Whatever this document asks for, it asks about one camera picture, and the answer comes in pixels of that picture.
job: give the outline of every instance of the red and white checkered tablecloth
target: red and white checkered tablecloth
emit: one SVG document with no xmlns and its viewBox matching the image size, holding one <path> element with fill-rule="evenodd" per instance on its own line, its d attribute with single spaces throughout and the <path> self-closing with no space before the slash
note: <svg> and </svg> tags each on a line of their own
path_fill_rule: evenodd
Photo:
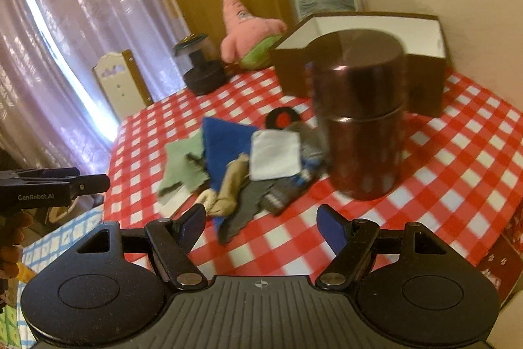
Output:
<svg viewBox="0 0 523 349">
<path fill-rule="evenodd" d="M 197 130 L 204 114 L 262 127 L 265 115 L 280 106 L 294 107 L 315 125 L 309 101 L 284 96 L 271 69 L 236 76 L 207 96 L 183 90 L 126 119 L 112 154 L 104 219 L 137 228 L 158 217 L 155 191 L 166 162 L 163 146 Z M 333 258 L 315 225 L 317 207 L 327 203 L 347 218 L 368 218 L 382 228 L 422 222 L 476 265 L 523 196 L 523 119 L 457 73 L 446 81 L 444 107 L 437 119 L 406 115 L 402 183 L 386 197 L 351 200 L 322 179 L 279 217 L 258 214 L 226 246 L 218 244 L 209 221 L 190 258 L 208 277 L 314 278 Z"/>
</svg>

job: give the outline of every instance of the blue checkered cloth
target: blue checkered cloth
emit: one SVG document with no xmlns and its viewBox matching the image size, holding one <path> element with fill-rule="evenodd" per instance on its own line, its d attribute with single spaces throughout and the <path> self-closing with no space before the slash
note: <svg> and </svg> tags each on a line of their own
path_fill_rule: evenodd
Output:
<svg viewBox="0 0 523 349">
<path fill-rule="evenodd" d="M 35 272 L 40 272 L 81 237 L 100 224 L 103 206 L 82 213 L 77 218 L 60 226 L 42 239 L 24 248 L 22 262 Z M 17 320 L 22 349 L 29 349 L 36 341 L 20 311 L 20 296 L 25 284 L 18 285 Z"/>
</svg>

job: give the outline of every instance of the blue cloth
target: blue cloth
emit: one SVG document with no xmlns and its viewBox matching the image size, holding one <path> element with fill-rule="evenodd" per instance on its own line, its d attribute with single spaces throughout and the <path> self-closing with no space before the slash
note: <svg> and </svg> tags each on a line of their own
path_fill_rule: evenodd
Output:
<svg viewBox="0 0 523 349">
<path fill-rule="evenodd" d="M 250 155 L 250 138 L 258 128 L 204 117 L 201 130 L 209 184 L 214 191 L 220 192 L 227 165 L 242 153 Z M 216 230 L 223 221 L 224 218 L 213 218 Z"/>
</svg>

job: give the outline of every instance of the beige sock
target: beige sock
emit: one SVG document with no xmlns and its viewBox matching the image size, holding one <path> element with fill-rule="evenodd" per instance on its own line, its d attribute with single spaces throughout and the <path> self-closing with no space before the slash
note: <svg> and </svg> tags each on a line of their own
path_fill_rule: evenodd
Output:
<svg viewBox="0 0 523 349">
<path fill-rule="evenodd" d="M 229 216 L 238 205 L 237 199 L 241 188 L 248 182 L 249 156 L 240 154 L 236 160 L 227 165 L 226 175 L 216 203 L 208 210 L 209 216 Z"/>
<path fill-rule="evenodd" d="M 216 191 L 214 191 L 213 188 L 206 189 L 205 191 L 202 191 L 194 204 L 203 204 L 203 207 L 205 207 L 205 212 L 207 212 L 208 215 L 209 210 L 211 210 L 211 208 L 214 206 L 214 203 L 216 203 L 217 196 L 218 194 L 216 194 Z"/>
</svg>

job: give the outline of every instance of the gray cloth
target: gray cloth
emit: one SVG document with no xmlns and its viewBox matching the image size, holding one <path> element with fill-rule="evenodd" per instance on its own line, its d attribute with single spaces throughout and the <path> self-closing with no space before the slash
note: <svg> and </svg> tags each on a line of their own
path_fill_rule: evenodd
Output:
<svg viewBox="0 0 523 349">
<path fill-rule="evenodd" d="M 226 217 L 218 229 L 218 243 L 226 244 L 245 228 L 254 215 L 260 211 L 258 205 L 263 194 L 276 182 L 275 179 L 250 181 L 240 192 L 238 207 Z"/>
<path fill-rule="evenodd" d="M 318 129 L 313 129 L 303 122 L 294 122 L 287 126 L 285 130 L 300 134 L 302 159 L 310 160 L 323 157 Z"/>
</svg>

